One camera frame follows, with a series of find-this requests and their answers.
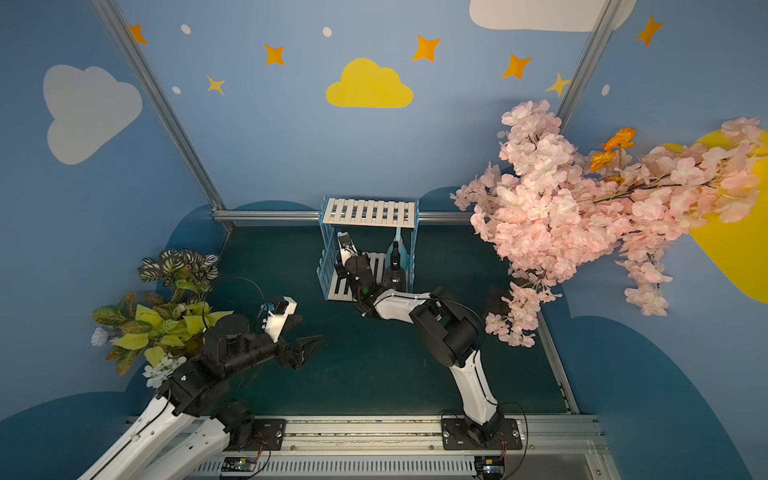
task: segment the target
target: orange flower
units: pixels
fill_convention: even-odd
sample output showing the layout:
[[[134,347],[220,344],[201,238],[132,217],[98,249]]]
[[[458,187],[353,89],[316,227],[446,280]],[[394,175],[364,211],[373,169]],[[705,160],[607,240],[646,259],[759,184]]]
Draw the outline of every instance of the orange flower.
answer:
[[[592,155],[592,166],[589,168],[589,171],[594,173],[602,167],[609,165],[615,156],[616,152],[614,151],[598,151]]]
[[[637,130],[634,128],[622,128],[616,132],[614,137],[609,138],[607,143],[602,144],[603,148],[605,150],[613,150],[616,147],[632,148],[634,147],[634,142],[632,139],[636,133]]]

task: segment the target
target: white slatted shelf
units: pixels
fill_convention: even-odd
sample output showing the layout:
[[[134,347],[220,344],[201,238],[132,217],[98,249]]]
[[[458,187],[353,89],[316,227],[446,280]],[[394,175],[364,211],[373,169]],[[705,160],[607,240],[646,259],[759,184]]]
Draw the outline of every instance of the white slatted shelf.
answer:
[[[414,228],[415,202],[329,198],[323,223]]]

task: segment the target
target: wire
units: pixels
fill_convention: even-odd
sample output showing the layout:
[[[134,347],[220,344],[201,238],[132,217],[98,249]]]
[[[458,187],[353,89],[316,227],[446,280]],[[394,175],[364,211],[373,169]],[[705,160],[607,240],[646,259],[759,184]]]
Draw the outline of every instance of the wire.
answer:
[[[134,433],[134,434],[131,436],[131,439],[130,439],[130,440],[128,440],[128,442],[126,442],[126,443],[125,443],[125,445],[123,445],[122,447],[120,447],[120,449],[119,449],[119,450],[117,450],[117,451],[114,453],[114,455],[112,455],[112,458],[110,458],[109,460],[107,460],[107,462],[106,462],[106,463],[104,463],[104,464],[101,466],[101,468],[100,468],[100,469],[98,469],[98,472],[94,473],[94,474],[93,474],[93,475],[92,475],[92,476],[91,476],[91,477],[90,477],[88,480],[93,480],[93,478],[97,477],[97,476],[98,476],[98,474],[100,474],[100,473],[101,473],[101,472],[102,472],[102,471],[103,471],[105,468],[107,468],[107,466],[108,466],[110,463],[112,463],[112,460],[114,460],[114,459],[115,459],[115,458],[116,458],[118,455],[120,455],[120,454],[123,452],[123,450],[125,450],[125,449],[126,449],[126,448],[127,448],[127,447],[128,447],[128,446],[129,446],[129,445],[130,445],[130,444],[131,444],[133,441],[134,441],[134,437],[135,437],[135,436],[137,436],[137,435],[140,435],[140,434],[141,434],[141,433],[142,433],[142,432],[143,432],[143,431],[144,431],[144,430],[145,430],[145,429],[146,429],[146,428],[147,428],[149,425],[152,425],[152,423],[153,423],[155,420],[159,419],[159,418],[160,418],[160,415],[163,415],[163,412],[165,412],[165,409],[167,409],[169,405],[170,405],[170,384],[168,385],[168,401],[167,401],[167,402],[165,402],[165,406],[164,406],[164,407],[163,407],[163,409],[160,411],[160,413],[158,413],[157,415],[155,415],[155,416],[154,416],[154,418],[153,418],[152,420],[150,420],[149,422],[147,422],[146,424],[144,424],[144,426],[143,426],[143,427],[141,427],[141,429],[139,429],[139,431],[138,431],[138,432]]]
[[[266,462],[264,462],[264,465],[261,465],[261,468],[256,470],[256,472],[254,472],[250,477],[246,477],[246,480],[248,480],[248,478],[253,478],[256,475],[259,475],[261,471],[264,470],[267,465],[269,465],[270,460],[272,459],[272,449],[270,448],[270,446],[267,445],[266,442],[259,442],[259,443],[261,444],[262,448],[266,447],[266,449],[269,451],[269,456],[266,457]]]
[[[261,293],[261,299],[262,299],[262,300],[264,300],[264,305],[266,305],[266,297],[264,296],[264,292],[263,292],[263,291],[261,291],[261,287],[260,287],[260,286],[258,286],[256,282],[254,282],[254,281],[253,281],[253,280],[251,280],[251,279],[247,279],[247,278],[245,278],[244,276],[233,276],[232,278],[237,278],[238,280],[245,280],[245,281],[247,281],[247,282],[250,282],[250,283],[252,283],[252,284],[253,284],[253,286],[255,286],[257,289],[259,289],[259,293]]]
[[[502,405],[509,405],[509,404],[517,405],[518,408],[520,409],[520,412],[523,414],[523,420],[525,421],[525,445],[524,445],[524,449],[523,449],[523,455],[520,458],[520,462],[518,463],[518,466],[516,466],[515,469],[512,470],[509,473],[509,475],[503,476],[501,480],[507,480],[507,478],[511,478],[515,473],[517,473],[517,471],[520,469],[521,465],[523,464],[523,461],[525,460],[525,455],[528,453],[528,417],[525,414],[525,410],[523,410],[523,408],[517,402],[503,402],[503,403],[499,403],[498,405],[502,406]],[[456,420],[459,420],[457,414],[451,413],[451,412],[443,412],[443,413],[440,414],[440,423],[441,424],[442,424],[443,417],[445,415],[453,415],[454,417],[456,417]],[[451,433],[452,436],[456,437],[456,434],[453,431],[450,431],[450,433]],[[465,425],[465,427],[462,427],[462,433],[464,433],[464,435],[475,445],[475,447],[478,448],[478,450],[485,450],[485,448],[483,448],[480,445],[478,445],[477,443],[475,443],[475,441],[472,440],[472,437],[470,437],[467,434],[466,425]],[[500,432],[499,435],[502,438],[502,456],[501,456],[501,458],[504,459],[504,470],[506,471],[506,469],[507,469],[507,445],[506,445],[506,442],[504,440],[504,434]]]
[[[469,308],[464,303],[454,302],[453,300],[446,300],[444,298],[441,298],[441,299],[438,299],[438,300],[441,301],[441,302],[453,303],[453,304],[458,305],[458,306],[463,306],[464,308],[466,308],[467,310],[472,312],[472,314],[475,316],[475,318],[479,321],[479,324],[478,324],[479,328],[482,328],[482,326],[485,325],[485,321],[483,321],[483,319],[480,318],[480,315],[478,315],[473,309]],[[478,349],[480,349],[480,347],[482,347],[483,343],[485,343],[485,335],[483,335],[483,333],[480,332],[480,346],[478,346]]]
[[[525,415],[525,410],[523,410],[523,408],[517,402],[504,402],[504,403],[500,403],[499,405],[507,405],[507,404],[510,404],[510,403],[514,403],[515,405],[517,405],[518,408],[520,409],[520,412],[523,414],[523,419],[525,420],[525,446],[524,446],[524,449],[523,449],[523,456],[520,458],[520,463],[518,463],[518,466],[516,466],[515,469],[512,470],[512,472],[509,475],[504,475],[502,477],[502,480],[507,480],[507,478],[510,478],[515,473],[517,473],[517,471],[520,469],[520,466],[523,464],[523,461],[525,460],[525,454],[528,453],[528,417]],[[504,456],[504,470],[506,471],[506,469],[507,469],[507,457],[505,455]]]

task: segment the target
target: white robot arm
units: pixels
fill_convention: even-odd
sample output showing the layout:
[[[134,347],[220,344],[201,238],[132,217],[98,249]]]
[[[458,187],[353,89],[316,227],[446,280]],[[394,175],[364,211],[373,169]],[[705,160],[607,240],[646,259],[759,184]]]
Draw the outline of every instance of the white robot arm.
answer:
[[[228,445],[250,443],[256,434],[253,415],[240,403],[229,402],[150,465],[176,434],[229,390],[232,376],[271,359],[301,368],[323,343],[323,336],[311,336],[289,346],[280,333],[300,321],[293,315],[296,302],[284,297],[268,307],[264,332],[252,333],[242,315],[225,316],[206,329],[203,351],[171,374],[138,420],[79,480],[180,480]]]
[[[357,309],[363,316],[397,319],[419,328],[430,353],[453,374],[462,395],[470,438],[479,445],[486,444],[504,416],[480,361],[482,325],[458,304],[442,299],[442,289],[432,293],[385,290],[376,283],[368,258],[358,253],[349,234],[337,235],[336,272],[347,279]]]

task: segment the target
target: yellow-green leaf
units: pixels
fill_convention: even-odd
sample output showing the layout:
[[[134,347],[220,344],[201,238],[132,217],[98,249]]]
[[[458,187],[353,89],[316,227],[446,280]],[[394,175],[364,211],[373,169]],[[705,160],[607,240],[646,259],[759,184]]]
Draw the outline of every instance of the yellow-green leaf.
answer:
[[[182,322],[178,322],[178,324],[168,333],[170,333],[171,335],[178,335],[179,333],[187,333],[187,326],[184,325]]]
[[[144,351],[144,356],[147,358],[149,364],[154,368],[165,356],[165,350],[163,350],[163,347],[161,346],[154,346],[150,349],[146,349]]]
[[[159,313],[152,309],[148,309],[144,305],[138,305],[136,306],[136,320],[147,322],[154,328],[158,328],[163,322],[163,317],[161,317]]]
[[[184,346],[184,342],[176,335],[166,335],[160,339],[160,343],[168,346]]]
[[[192,335],[202,332],[205,328],[202,315],[186,315],[184,320],[187,322],[187,331]]]
[[[177,288],[183,288],[183,289],[185,289],[185,290],[191,290],[191,291],[193,291],[193,292],[195,292],[195,293],[199,293],[199,292],[200,292],[200,291],[199,291],[199,289],[198,289],[198,288],[195,286],[195,284],[194,284],[194,283],[192,283],[192,282],[187,282],[187,281],[185,281],[185,280],[179,280],[179,281],[177,281],[177,282],[176,282],[176,287],[177,287]]]
[[[161,335],[166,335],[171,332],[171,330],[175,329],[176,326],[179,324],[176,320],[165,320],[160,324],[160,328],[157,329],[157,332]]]
[[[146,333],[126,333],[115,340],[112,345],[121,346],[124,349],[139,350],[149,343],[149,335]]]
[[[230,310],[228,312],[211,312],[205,316],[205,319],[208,320],[208,326],[214,326],[216,325],[216,322],[222,319],[222,317],[231,315],[233,313],[234,313],[234,310]]]
[[[205,309],[206,315],[210,313],[210,305],[208,302],[197,302],[187,305],[187,315],[203,315],[203,309]]]

